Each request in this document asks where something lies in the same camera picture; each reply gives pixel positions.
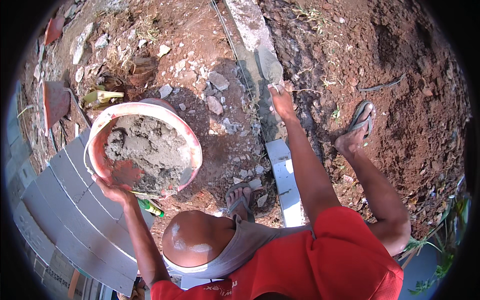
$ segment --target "foot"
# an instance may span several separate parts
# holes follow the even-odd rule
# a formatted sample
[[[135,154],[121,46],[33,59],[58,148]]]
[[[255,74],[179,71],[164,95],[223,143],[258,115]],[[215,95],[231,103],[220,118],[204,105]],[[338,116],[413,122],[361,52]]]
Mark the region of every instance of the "foot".
[[[238,199],[240,199],[242,196],[245,196],[245,199],[247,200],[247,205],[250,204],[250,195],[252,194],[252,189],[251,188],[238,188],[235,189],[233,192],[230,193],[230,196],[227,197],[227,207],[232,206]],[[247,209],[243,205],[243,203],[239,203],[237,207],[232,211],[229,217],[233,219],[233,215],[237,214],[241,217],[242,220],[247,220]]]
[[[362,114],[360,114],[357,123],[361,123],[365,121],[368,116],[372,119],[372,126],[375,122],[375,117],[377,115],[376,110],[373,108],[373,105],[369,103],[363,109]],[[368,123],[361,128],[352,130],[350,132],[345,133],[344,135],[337,138],[335,141],[335,148],[345,157],[354,154],[356,151],[360,149],[360,144],[363,141],[363,137],[368,130]]]

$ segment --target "trowel blade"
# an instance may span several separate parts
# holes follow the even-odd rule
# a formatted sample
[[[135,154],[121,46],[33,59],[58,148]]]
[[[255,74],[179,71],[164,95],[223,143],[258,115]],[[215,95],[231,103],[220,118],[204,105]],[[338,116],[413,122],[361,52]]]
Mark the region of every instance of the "trowel blade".
[[[260,60],[262,73],[268,83],[279,84],[283,81],[282,65],[275,55],[264,45],[258,46],[258,58]]]

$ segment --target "orange bucket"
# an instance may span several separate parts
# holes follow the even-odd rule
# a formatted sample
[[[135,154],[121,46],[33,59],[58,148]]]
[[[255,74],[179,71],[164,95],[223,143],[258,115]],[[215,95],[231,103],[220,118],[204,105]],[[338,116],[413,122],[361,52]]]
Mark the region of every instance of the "orange bucket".
[[[108,184],[119,185],[133,191],[133,185],[143,173],[142,170],[133,167],[131,160],[114,162],[105,154],[104,146],[118,117],[127,115],[145,115],[157,118],[175,128],[183,136],[190,149],[190,165],[183,172],[177,192],[186,187],[195,178],[202,165],[202,148],[190,126],[177,115],[175,109],[167,101],[158,98],[117,104],[105,109],[97,117],[92,125],[87,146],[90,161],[98,176]],[[173,191],[163,190],[161,195],[144,195],[167,198],[172,194],[174,194]]]

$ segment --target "dirt ground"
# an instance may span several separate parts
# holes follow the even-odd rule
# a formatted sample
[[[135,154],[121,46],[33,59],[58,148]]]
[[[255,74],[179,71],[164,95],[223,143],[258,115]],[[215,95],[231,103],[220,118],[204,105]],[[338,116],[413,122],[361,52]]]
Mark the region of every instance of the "dirt ground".
[[[74,0],[66,2],[56,16],[63,16],[73,4]],[[86,0],[75,5],[81,7],[74,16],[66,19],[64,34],[45,47],[41,77],[48,81],[64,79],[76,99],[81,99],[96,84],[105,85],[108,91],[124,92],[124,97],[117,98],[115,104],[160,98],[159,89],[169,84],[173,91],[164,99],[189,124],[202,146],[203,164],[194,181],[178,195],[156,201],[156,205],[165,211],[165,216],[157,217],[151,229],[159,249],[165,227],[178,212],[198,209],[226,216],[224,197],[234,182],[233,177],[244,182],[255,178],[262,180],[264,189],[254,192],[253,196],[256,199],[266,193],[269,195],[262,207],[253,205],[256,220],[271,227],[282,227],[276,189],[259,139],[257,119],[244,109],[249,101],[245,86],[240,81],[234,56],[209,1]],[[218,7],[228,19],[223,4],[219,3]],[[71,45],[90,22],[94,23],[94,29],[86,39],[86,54],[80,64],[73,65]],[[108,45],[96,48],[96,41],[104,34],[109,36]],[[39,36],[39,44],[43,38],[43,35]],[[139,47],[142,39],[146,43]],[[157,53],[161,45],[171,50],[159,57]],[[37,50],[33,49],[27,57],[21,78],[25,97],[19,107],[35,105],[20,117],[20,123],[23,124],[24,139],[32,144],[32,165],[40,173],[55,155],[55,150],[49,137],[31,130],[34,124],[38,124],[38,82],[33,76]],[[81,67],[84,76],[77,83],[75,75]],[[228,80],[227,89],[209,88],[207,74],[213,71]],[[219,101],[224,97],[223,113],[217,115],[210,111],[207,102],[202,100],[206,96],[215,96]],[[84,115],[89,123],[93,123],[101,110],[85,108]],[[80,132],[88,127],[73,102],[70,118],[72,121],[65,122],[67,143],[74,138],[75,123],[80,124]],[[58,124],[54,125],[53,131],[61,149]],[[257,166],[262,166],[264,171],[257,173]]]
[[[357,105],[377,118],[363,148],[411,213],[412,236],[434,229],[463,175],[469,118],[455,56],[412,0],[266,0],[260,3],[298,106],[297,115],[344,206],[373,221],[362,186],[333,147]],[[359,92],[388,84],[391,87]]]

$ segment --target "hand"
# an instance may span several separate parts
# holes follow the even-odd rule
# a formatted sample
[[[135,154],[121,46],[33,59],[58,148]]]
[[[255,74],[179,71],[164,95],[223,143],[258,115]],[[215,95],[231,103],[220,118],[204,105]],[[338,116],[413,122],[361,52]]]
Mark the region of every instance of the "hand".
[[[132,192],[116,185],[107,185],[97,174],[93,174],[92,179],[100,187],[105,197],[120,203],[122,207],[125,207],[127,204],[137,203],[137,197]]]
[[[278,88],[278,92],[273,85],[268,85],[268,90],[272,95],[272,101],[275,107],[275,111],[282,118],[283,122],[287,121],[290,118],[296,119],[297,115],[293,110],[292,97],[290,97],[290,94],[283,86],[278,84],[276,87]]]

